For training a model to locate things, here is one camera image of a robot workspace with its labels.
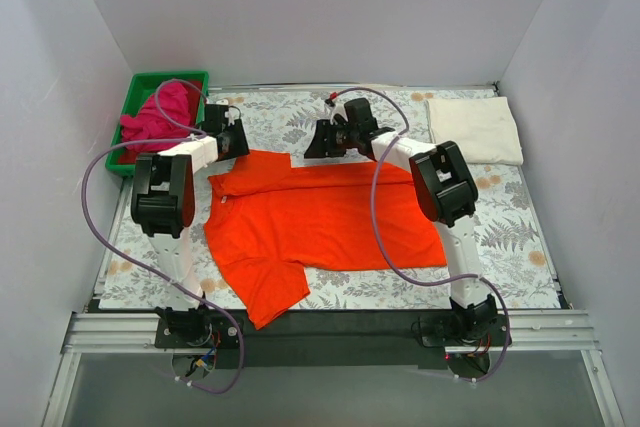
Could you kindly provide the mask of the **aluminium frame rail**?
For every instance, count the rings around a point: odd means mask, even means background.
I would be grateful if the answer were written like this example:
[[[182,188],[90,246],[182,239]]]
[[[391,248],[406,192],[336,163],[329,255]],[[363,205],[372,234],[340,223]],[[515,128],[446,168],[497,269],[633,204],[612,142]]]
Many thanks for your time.
[[[441,369],[443,354],[498,355],[509,351],[583,351],[596,348],[588,316],[577,310],[516,310],[503,315],[506,338],[502,346],[423,347],[413,337],[411,324],[426,312],[444,310],[293,310],[263,329],[256,329],[245,311],[232,311],[244,321],[239,348],[216,345],[197,349],[159,349],[154,346],[159,316],[155,313],[77,314],[72,317],[63,349],[75,353],[166,352],[203,355],[211,348],[218,366],[247,367],[349,366],[418,364]]]

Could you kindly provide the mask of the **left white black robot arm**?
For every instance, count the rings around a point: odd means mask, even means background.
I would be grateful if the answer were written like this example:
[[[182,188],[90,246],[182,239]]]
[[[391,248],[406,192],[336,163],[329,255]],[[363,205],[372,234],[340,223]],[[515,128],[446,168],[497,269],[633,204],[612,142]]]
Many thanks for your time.
[[[190,227],[195,217],[194,174],[208,165],[249,154],[240,110],[207,104],[193,137],[158,153],[138,156],[132,188],[131,217],[156,254],[157,269],[168,278],[169,307],[156,313],[166,331],[190,347],[204,347],[214,333],[211,311],[193,268]]]

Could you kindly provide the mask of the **orange t shirt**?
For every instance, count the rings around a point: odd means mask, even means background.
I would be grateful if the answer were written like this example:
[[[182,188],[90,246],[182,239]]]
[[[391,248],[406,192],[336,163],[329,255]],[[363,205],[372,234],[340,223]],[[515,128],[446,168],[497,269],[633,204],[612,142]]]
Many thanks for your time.
[[[385,270],[374,236],[374,162],[295,167],[287,153],[253,151],[213,175],[205,238],[222,277],[261,329],[306,298],[308,267]],[[446,263],[435,226],[423,217],[411,175],[385,164],[377,189],[381,237],[395,265]]]

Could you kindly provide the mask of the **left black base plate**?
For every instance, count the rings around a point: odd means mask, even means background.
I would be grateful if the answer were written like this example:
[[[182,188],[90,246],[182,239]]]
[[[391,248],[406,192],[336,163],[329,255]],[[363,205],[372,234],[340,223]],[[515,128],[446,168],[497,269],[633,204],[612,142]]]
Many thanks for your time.
[[[237,326],[213,311],[166,311],[159,313],[154,346],[159,349],[197,349],[216,345],[223,349],[238,349],[238,333],[244,321],[235,317]]]

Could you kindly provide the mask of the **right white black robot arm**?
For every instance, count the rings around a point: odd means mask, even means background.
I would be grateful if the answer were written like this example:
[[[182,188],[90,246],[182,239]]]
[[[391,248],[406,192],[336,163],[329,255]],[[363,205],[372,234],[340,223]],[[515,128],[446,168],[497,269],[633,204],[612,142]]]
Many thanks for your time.
[[[450,287],[451,313],[445,337],[464,344],[487,341],[498,326],[498,307],[503,299],[497,289],[483,276],[475,238],[473,215],[478,190],[466,161],[452,141],[431,144],[408,138],[409,122],[396,103],[391,106],[400,113],[404,128],[396,131],[382,127],[374,117],[370,103],[356,98],[342,106],[338,95],[324,100],[329,116],[318,120],[306,159],[343,157],[356,150],[377,163],[370,192],[370,214],[374,236],[384,260],[404,281],[420,287]],[[448,277],[433,282],[419,281],[401,272],[390,257],[381,237],[377,219],[377,189],[381,169],[385,164],[409,173],[417,203],[427,220],[435,225],[446,257]]]

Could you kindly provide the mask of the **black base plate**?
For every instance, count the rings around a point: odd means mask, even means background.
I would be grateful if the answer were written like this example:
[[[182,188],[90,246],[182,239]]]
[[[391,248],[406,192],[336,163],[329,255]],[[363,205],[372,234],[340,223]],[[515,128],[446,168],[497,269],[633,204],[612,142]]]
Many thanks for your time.
[[[487,324],[466,329],[450,313],[426,312],[411,324],[411,333],[423,347],[492,347],[502,346],[506,338],[506,321],[503,315]]]
[[[223,349],[238,349],[238,333],[244,321],[235,317],[237,326],[213,311],[166,311],[159,313],[154,346],[159,349],[197,349],[216,345]]]

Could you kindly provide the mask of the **folded cream t shirt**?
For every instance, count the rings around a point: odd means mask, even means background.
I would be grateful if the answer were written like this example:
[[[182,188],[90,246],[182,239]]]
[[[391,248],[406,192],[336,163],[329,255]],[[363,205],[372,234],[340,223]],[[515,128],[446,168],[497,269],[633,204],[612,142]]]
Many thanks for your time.
[[[517,125],[506,97],[433,98],[427,108],[434,143],[453,141],[467,163],[523,164]]]

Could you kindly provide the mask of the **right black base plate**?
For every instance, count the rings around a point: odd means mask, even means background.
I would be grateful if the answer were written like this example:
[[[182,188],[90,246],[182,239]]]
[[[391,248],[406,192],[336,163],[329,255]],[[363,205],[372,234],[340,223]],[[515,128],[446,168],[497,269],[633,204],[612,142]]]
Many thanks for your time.
[[[426,312],[411,324],[411,333],[423,347],[492,347],[502,346],[506,338],[506,321],[503,315],[487,324],[466,329],[450,313]]]

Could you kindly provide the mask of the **magenta t shirt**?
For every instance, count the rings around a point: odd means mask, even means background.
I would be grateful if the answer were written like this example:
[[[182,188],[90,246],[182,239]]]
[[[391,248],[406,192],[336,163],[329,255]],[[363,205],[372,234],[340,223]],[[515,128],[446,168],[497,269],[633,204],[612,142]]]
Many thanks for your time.
[[[152,92],[136,114],[120,116],[121,142],[131,142],[125,150],[134,155],[155,153],[172,148],[177,142],[191,134],[196,127],[196,116],[201,97],[179,83],[170,82]]]

